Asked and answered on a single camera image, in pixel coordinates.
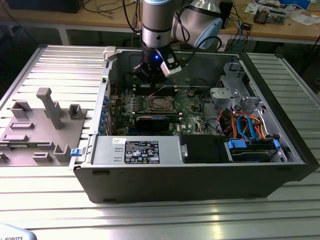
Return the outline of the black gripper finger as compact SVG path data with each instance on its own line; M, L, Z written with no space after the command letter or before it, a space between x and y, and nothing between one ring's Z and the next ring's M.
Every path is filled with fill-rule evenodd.
M167 80L168 78L165 76L165 74L162 71L157 71L155 73L155 84L163 83Z
M140 62L133 68L133 74L142 82L155 86L157 84L156 71L145 62Z

